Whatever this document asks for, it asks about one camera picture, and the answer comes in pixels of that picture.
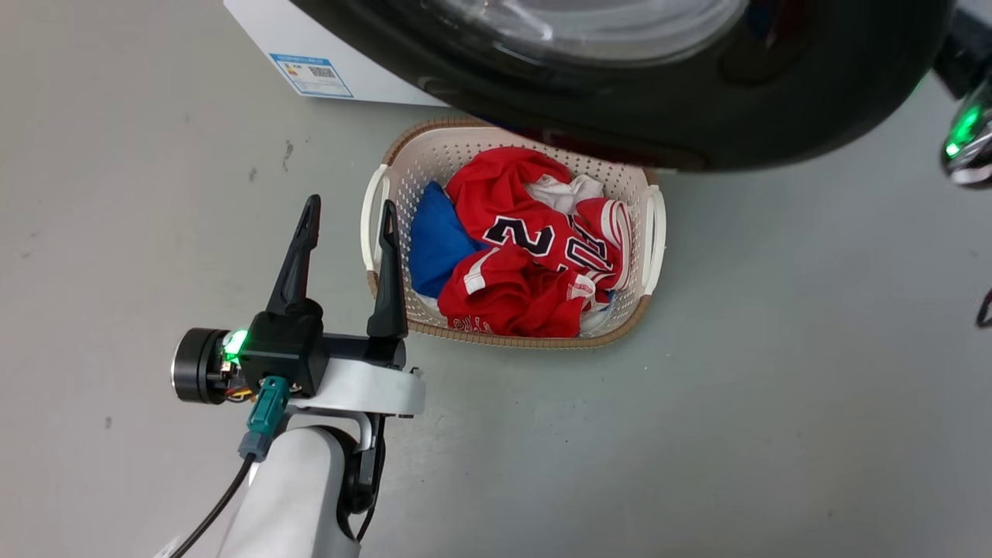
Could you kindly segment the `right gripper body with green band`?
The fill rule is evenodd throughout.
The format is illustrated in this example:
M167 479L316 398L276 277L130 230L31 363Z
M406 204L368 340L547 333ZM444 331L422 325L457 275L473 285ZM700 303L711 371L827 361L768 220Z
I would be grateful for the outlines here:
M992 22L956 6L933 73L960 102L940 162L954 184L992 191Z

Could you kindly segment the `white perforated laundry basket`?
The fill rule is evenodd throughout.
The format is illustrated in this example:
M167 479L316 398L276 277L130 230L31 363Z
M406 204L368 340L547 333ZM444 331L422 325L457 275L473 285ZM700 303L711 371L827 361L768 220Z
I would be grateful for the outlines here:
M411 331L433 338L482 346L525 347L538 350L592 349L627 335L647 314L660 279L667 248L667 207L649 170L603 161L531 141L471 117L436 118L401 134L383 155L365 191L360 215L360 248L367 282L376 293L381 266L380 232L383 205L394 204L400 236L401 263L408 263L410 225L426 184L445 184L479 153L498 147L536 150L571 172L588 174L603 184L606 197L624 202L632 219L632 283L613 297L602 318L577 338L507 338L481 332L449 329L442 314L429 307L406 284L406 311Z

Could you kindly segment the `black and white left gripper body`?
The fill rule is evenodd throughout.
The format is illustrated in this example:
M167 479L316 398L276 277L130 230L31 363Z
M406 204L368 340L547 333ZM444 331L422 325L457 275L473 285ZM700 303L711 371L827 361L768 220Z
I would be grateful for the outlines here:
M312 300L259 313L244 331L194 328L174 351L171 387L181 401L222 404L280 379L293 414L410 418L425 410L426 385L406 367L405 311L398 299L376 301L365 336L323 331Z

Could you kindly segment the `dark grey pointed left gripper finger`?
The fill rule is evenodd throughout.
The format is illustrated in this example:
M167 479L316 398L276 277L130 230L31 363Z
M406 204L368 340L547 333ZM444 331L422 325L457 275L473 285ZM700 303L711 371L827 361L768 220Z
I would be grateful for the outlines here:
M319 303L307 296L311 253L318 246L319 195L309 195L288 244L288 251L265 311L276 315L322 315Z
M378 236L380 270L374 311L367 321L367 335L378 339L404 339L408 335L406 291L396 206L384 201Z

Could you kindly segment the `blue energy label sticker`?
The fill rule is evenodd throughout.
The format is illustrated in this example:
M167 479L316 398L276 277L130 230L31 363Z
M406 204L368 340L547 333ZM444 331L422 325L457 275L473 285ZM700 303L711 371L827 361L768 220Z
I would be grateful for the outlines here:
M307 98L355 99L336 69L327 59L269 53L293 89Z

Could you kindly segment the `white washing machine body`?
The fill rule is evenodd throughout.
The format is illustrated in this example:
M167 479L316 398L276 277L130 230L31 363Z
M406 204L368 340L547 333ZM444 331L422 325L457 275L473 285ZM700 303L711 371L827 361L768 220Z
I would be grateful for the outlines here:
M269 53L329 60L355 99L327 99L444 106L442 100L408 84L338 39L291 0L224 0L224 6L274 67Z

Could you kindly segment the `blue cloth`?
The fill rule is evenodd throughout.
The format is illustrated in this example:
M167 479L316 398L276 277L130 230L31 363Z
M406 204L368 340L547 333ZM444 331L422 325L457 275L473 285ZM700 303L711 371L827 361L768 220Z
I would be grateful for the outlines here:
M442 294L461 260L486 248L465 232L446 191L436 181L426 184L408 235L412 290L429 299Z

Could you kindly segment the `red basketball jersey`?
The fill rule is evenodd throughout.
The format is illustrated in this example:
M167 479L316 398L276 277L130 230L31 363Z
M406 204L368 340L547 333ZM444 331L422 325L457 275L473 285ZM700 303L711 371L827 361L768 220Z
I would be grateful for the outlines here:
M437 300L451 329L511 338L577 338L584 320L630 284L633 226L623 201L575 213L534 200L525 184L573 174L523 147L486 150L446 185L468 236L486 245L453 270Z

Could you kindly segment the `black round washing machine door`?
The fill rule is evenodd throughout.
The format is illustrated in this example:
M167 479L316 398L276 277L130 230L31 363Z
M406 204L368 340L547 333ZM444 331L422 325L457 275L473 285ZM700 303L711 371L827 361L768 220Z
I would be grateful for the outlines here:
M687 172L776 168L878 127L957 0L291 0L402 81L514 134Z

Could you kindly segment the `white garment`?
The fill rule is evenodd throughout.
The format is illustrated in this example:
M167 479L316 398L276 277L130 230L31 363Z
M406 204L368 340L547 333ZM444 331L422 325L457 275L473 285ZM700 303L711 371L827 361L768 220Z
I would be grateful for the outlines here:
M605 195L603 184L587 174L578 174L568 183L559 181L550 174L543 174L538 180L525 184L525 190L534 200L566 215L575 213L580 202Z

